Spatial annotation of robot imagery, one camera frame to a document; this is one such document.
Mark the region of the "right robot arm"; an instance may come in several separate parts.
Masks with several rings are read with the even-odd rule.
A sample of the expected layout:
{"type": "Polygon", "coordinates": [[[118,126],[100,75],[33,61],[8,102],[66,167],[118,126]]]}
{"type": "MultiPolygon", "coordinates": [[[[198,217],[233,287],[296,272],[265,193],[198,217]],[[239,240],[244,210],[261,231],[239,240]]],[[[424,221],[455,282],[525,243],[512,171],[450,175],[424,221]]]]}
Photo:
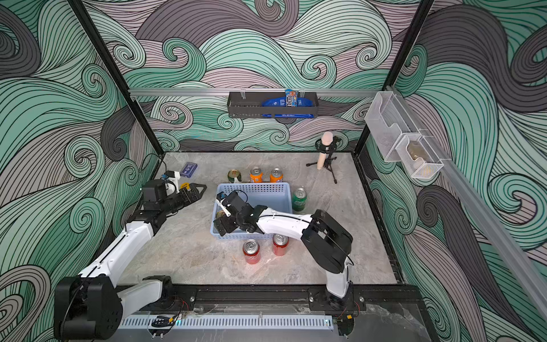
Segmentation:
{"type": "Polygon", "coordinates": [[[332,216],[318,209],[312,215],[279,212],[265,205],[251,206],[237,191],[217,194],[216,204],[224,213],[214,227],[225,236],[237,229],[254,235],[282,235],[303,243],[327,276],[326,291],[344,299],[350,289],[349,267],[353,236],[332,216]]]}

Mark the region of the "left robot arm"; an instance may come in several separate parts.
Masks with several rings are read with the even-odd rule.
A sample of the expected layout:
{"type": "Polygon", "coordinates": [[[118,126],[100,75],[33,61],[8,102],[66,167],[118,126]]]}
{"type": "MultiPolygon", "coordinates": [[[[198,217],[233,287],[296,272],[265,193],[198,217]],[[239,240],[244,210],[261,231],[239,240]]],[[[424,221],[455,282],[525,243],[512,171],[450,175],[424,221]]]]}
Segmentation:
{"type": "Polygon", "coordinates": [[[122,232],[77,276],[65,277],[56,286],[55,338],[109,339],[127,316],[167,297],[168,276],[146,279],[122,292],[116,287],[129,263],[167,218],[202,199],[206,190],[206,185],[196,183],[181,188],[172,178],[146,182],[142,206],[130,216],[122,232]]]}

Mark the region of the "green gold can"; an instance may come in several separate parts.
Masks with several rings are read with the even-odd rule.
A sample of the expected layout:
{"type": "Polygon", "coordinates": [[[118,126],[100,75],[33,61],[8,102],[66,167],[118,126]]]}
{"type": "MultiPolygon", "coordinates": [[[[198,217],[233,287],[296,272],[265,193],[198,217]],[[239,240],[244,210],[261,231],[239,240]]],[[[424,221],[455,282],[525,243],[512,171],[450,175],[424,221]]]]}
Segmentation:
{"type": "Polygon", "coordinates": [[[216,213],[215,219],[221,219],[222,217],[225,217],[225,216],[226,216],[226,213],[221,209],[216,213]]]}

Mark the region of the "green white can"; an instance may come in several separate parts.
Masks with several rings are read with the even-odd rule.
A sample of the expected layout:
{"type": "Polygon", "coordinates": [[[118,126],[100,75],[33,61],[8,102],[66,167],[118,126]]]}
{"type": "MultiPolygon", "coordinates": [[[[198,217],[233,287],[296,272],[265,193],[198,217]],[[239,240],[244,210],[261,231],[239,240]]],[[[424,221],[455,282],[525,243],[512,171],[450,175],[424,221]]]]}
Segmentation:
{"type": "Polygon", "coordinates": [[[242,182],[242,174],[235,169],[231,169],[227,174],[228,181],[230,183],[241,183],[242,182]]]}

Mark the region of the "orange can back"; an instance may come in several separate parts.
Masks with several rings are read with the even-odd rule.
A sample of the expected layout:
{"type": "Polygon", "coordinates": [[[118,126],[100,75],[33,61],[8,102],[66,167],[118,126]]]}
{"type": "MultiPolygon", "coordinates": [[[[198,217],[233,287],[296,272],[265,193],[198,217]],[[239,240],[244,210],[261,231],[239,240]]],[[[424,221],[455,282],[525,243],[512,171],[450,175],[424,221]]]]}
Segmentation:
{"type": "Polygon", "coordinates": [[[270,182],[283,182],[283,172],[280,168],[274,168],[270,174],[270,182]]]}
{"type": "Polygon", "coordinates": [[[249,172],[250,182],[252,183],[262,183],[263,176],[264,174],[260,167],[253,167],[249,172]]]}

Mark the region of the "red cola can front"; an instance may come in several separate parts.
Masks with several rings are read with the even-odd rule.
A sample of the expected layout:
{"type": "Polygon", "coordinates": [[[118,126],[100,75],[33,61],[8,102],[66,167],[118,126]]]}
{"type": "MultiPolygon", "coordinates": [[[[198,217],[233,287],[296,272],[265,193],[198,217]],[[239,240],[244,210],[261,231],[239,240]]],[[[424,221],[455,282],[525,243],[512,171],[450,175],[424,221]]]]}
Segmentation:
{"type": "Polygon", "coordinates": [[[246,263],[257,264],[260,261],[260,245],[255,239],[244,242],[242,252],[246,263]]]}

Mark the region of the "green sprite can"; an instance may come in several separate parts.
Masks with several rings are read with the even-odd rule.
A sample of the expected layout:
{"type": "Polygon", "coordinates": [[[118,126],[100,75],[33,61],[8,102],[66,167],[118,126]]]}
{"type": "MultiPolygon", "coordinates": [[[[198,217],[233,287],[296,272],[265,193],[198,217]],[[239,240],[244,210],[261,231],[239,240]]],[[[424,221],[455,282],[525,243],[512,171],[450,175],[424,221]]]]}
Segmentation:
{"type": "Polygon", "coordinates": [[[292,208],[295,212],[302,212],[305,209],[307,193],[304,188],[296,188],[292,194],[292,208]]]}

